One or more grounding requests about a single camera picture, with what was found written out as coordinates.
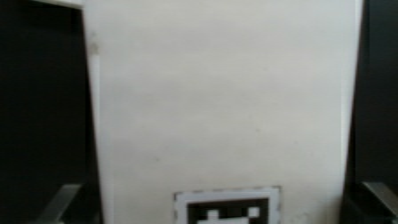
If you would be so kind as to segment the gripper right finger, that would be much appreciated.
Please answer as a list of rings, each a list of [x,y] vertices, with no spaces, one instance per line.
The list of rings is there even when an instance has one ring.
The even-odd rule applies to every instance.
[[[398,224],[398,189],[362,182],[347,195],[344,224]]]

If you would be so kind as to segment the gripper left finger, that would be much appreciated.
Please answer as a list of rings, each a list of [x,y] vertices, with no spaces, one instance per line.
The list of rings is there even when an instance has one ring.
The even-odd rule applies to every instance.
[[[33,224],[97,224],[97,203],[83,184],[63,184]]]

